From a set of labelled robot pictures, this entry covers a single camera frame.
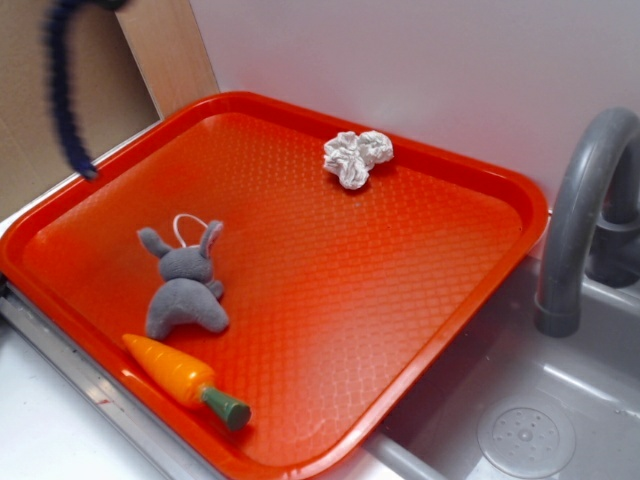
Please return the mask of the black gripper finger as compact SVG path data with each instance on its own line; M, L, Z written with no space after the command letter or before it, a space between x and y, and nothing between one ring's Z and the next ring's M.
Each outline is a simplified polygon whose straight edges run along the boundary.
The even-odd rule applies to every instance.
M105 10L120 10L127 6L129 0L93 0L93 3Z

